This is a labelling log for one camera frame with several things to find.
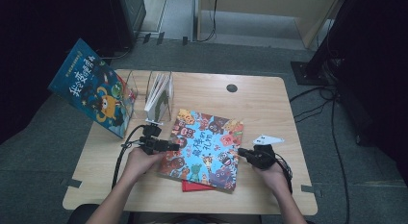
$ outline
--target children's book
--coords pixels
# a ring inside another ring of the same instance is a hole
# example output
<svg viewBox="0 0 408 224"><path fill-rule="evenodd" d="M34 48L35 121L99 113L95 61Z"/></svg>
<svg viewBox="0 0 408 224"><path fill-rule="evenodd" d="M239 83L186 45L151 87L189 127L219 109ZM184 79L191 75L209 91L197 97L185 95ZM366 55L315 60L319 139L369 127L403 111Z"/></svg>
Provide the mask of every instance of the children's book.
<svg viewBox="0 0 408 224"><path fill-rule="evenodd" d="M210 187L210 186L198 184L198 183L193 183L187 180L182 180L181 185L182 185L183 192L215 189L214 187Z"/></svg>
<svg viewBox="0 0 408 224"><path fill-rule="evenodd" d="M170 112L172 84L171 73L157 73L144 107L148 121L159 123Z"/></svg>
<svg viewBox="0 0 408 224"><path fill-rule="evenodd" d="M167 152L159 173L234 190L242 131L239 120L181 109L171 131L171 140L180 144L180 150Z"/></svg>
<svg viewBox="0 0 408 224"><path fill-rule="evenodd" d="M48 89L124 138L136 95L82 39L75 43Z"/></svg>

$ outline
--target cartoon illustration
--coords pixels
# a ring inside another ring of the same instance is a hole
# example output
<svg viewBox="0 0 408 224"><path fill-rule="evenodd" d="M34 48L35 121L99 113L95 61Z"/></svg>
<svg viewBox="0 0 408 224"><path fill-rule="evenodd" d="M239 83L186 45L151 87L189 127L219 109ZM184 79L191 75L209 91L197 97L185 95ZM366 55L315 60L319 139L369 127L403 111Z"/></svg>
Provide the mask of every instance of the cartoon illustration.
<svg viewBox="0 0 408 224"><path fill-rule="evenodd" d="M207 167L208 172L211 173L211 165L213 164L213 156L211 156L211 153L208 156L203 155L201 159Z"/></svg>
<svg viewBox="0 0 408 224"><path fill-rule="evenodd" d="M200 127L198 127L198 129L200 131L204 131L208 128L208 125L210 124L210 119L211 119L211 115L208 114L204 114L204 113L199 113L198 114L198 119L197 121L200 123Z"/></svg>
<svg viewBox="0 0 408 224"><path fill-rule="evenodd" d="M215 116L214 120L212 122L210 122L210 124L208 125L208 129L211 132L213 132L214 135L216 135L216 134L222 134L223 135L224 134L224 129L222 127L228 121L229 121L229 119Z"/></svg>
<svg viewBox="0 0 408 224"><path fill-rule="evenodd" d="M82 39L75 43L48 89L124 137L136 96Z"/></svg>
<svg viewBox="0 0 408 224"><path fill-rule="evenodd" d="M217 156L218 160L225 166L231 165L232 161L226 152L222 152Z"/></svg>
<svg viewBox="0 0 408 224"><path fill-rule="evenodd" d="M99 122L104 122L107 117L112 118L112 119L116 119L116 117L115 117L116 106L119 106L120 103L113 96L108 95L106 89L104 89L103 87L99 87L96 90L96 92L98 92L98 93L100 91L102 91L104 93L104 95L101 96L99 110L105 116L101 117L100 114L97 114L96 119L98 119Z"/></svg>
<svg viewBox="0 0 408 224"><path fill-rule="evenodd" d="M218 169L216 173L210 173L210 183L212 186L226 188L227 184L233 182L231 171L227 167Z"/></svg>
<svg viewBox="0 0 408 224"><path fill-rule="evenodd" d="M205 173L202 174L201 184L204 184L204 185L209 185L210 184L210 182L207 179L207 174L205 174Z"/></svg>
<svg viewBox="0 0 408 224"><path fill-rule="evenodd" d="M160 172L210 187L234 190L239 160L236 158L237 145L241 143L242 127L240 121L180 110L170 135L173 143L181 145L180 155L167 153ZM183 166L175 168L173 161L179 158L184 160Z"/></svg>
<svg viewBox="0 0 408 224"><path fill-rule="evenodd" d="M202 164L194 164L191 166L191 175L189 177L189 181L198 183L200 182L200 177L198 176L198 173L200 172Z"/></svg>
<svg viewBox="0 0 408 224"><path fill-rule="evenodd" d="M178 136L184 127L186 127L186 122L176 118L176 122L174 123L171 133Z"/></svg>
<svg viewBox="0 0 408 224"><path fill-rule="evenodd" d="M185 121L188 125L192 125L195 122L194 117L191 115L191 112L184 109L180 109L177 115L177 119Z"/></svg>
<svg viewBox="0 0 408 224"><path fill-rule="evenodd" d="M243 130L243 124L238 120L229 120L222 128L228 132L237 132Z"/></svg>
<svg viewBox="0 0 408 224"><path fill-rule="evenodd" d="M184 127L183 129L181 129L180 135L185 138L194 138L194 133L195 133L194 129Z"/></svg>
<svg viewBox="0 0 408 224"><path fill-rule="evenodd" d="M187 180L187 175L189 175L190 174L190 169L189 169L189 166L187 165L186 167L184 167L182 170L181 170L181 176L180 176L180 178L181 179L184 179L184 180Z"/></svg>
<svg viewBox="0 0 408 224"><path fill-rule="evenodd" d="M162 164L159 169L160 172L170 175L171 171L174 169L180 169L185 165L183 158L174 158L172 160L167 160L166 158L162 159Z"/></svg>
<svg viewBox="0 0 408 224"><path fill-rule="evenodd" d="M224 147L233 144L241 145L241 135L233 136L232 134L232 132L229 132L227 135L224 135L219 139Z"/></svg>

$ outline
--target person's left hand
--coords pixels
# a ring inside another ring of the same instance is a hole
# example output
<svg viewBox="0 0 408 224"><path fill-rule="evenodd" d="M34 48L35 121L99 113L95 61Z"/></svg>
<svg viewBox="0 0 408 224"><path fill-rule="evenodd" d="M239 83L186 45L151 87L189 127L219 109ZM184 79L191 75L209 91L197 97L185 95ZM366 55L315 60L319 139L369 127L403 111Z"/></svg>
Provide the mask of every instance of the person's left hand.
<svg viewBox="0 0 408 224"><path fill-rule="evenodd" d="M128 155L128 160L120 180L134 185L143 173L145 173L155 162L161 160L165 155L166 152L147 155L142 149L134 148Z"/></svg>

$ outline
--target hand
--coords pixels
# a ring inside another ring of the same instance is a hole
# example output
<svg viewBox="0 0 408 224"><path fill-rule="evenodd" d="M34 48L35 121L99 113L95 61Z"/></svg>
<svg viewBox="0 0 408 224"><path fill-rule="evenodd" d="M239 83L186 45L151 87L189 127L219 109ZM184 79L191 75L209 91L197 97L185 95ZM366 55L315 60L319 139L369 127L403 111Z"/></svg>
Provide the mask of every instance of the hand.
<svg viewBox="0 0 408 224"><path fill-rule="evenodd" d="M161 160L165 155L166 152L147 155L140 148L134 148L128 155L128 160L120 180L125 181L130 185L134 185L142 174L144 174L155 162Z"/></svg>
<svg viewBox="0 0 408 224"><path fill-rule="evenodd" d="M273 164L266 170L261 170L254 166L252 166L252 168L255 172L262 176L265 184L272 190L273 194L286 191L290 193L285 175L283 174L283 170L278 163Z"/></svg>

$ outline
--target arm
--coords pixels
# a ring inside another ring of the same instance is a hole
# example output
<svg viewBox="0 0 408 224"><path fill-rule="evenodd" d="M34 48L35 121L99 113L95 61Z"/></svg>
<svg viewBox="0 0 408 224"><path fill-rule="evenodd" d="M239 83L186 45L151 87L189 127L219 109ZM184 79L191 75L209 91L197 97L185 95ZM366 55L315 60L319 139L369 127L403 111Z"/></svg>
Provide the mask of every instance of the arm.
<svg viewBox="0 0 408 224"><path fill-rule="evenodd" d="M129 153L126 166L116 186L92 214L87 223L117 223L138 178L155 162L162 159L165 154L163 152L156 155L146 155L140 148L134 148Z"/></svg>
<svg viewBox="0 0 408 224"><path fill-rule="evenodd" d="M276 197L284 223L306 223L299 207L289 192L286 178L279 164L275 163L267 170L260 170L256 167L253 167L253 169L262 176L265 184Z"/></svg>

